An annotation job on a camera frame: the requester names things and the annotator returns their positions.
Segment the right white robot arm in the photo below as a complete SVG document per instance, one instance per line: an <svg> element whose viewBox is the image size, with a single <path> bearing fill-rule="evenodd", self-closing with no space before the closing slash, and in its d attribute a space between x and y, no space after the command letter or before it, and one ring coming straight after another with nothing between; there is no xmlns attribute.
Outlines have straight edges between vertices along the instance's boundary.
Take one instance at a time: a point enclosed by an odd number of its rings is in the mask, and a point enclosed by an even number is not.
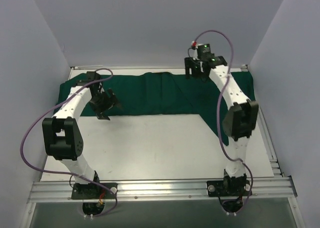
<svg viewBox="0 0 320 228"><path fill-rule="evenodd" d="M221 56L208 61L186 57L184 65L186 78L206 75L220 91L216 107L217 136L227 158L222 188L232 195L247 185L246 151L256 127L259 104L245 95Z"/></svg>

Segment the dark green surgical cloth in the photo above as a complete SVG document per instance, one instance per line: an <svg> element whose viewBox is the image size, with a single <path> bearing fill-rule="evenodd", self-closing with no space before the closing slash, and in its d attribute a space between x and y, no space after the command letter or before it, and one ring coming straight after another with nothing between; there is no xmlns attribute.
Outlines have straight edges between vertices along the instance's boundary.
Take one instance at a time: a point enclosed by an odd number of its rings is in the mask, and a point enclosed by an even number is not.
<svg viewBox="0 0 320 228"><path fill-rule="evenodd" d="M216 110L220 91L211 80L186 79L169 72L102 78L106 79L104 90L112 89L122 105L110 109L109 116L199 114L215 134L218 132Z"/></svg>

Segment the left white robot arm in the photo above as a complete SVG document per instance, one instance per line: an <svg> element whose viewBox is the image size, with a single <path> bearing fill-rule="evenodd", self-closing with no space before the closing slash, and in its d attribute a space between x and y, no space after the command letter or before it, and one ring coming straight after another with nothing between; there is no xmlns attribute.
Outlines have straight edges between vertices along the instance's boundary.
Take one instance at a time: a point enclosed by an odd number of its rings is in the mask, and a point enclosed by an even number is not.
<svg viewBox="0 0 320 228"><path fill-rule="evenodd" d="M100 194L101 185L97 172L83 155L84 140L78 120L87 105L99 120L108 120L110 109L122 107L113 90L103 88L104 81L98 70L87 72L85 79L70 89L59 110L42 121L46 154L64 164L90 198Z"/></svg>

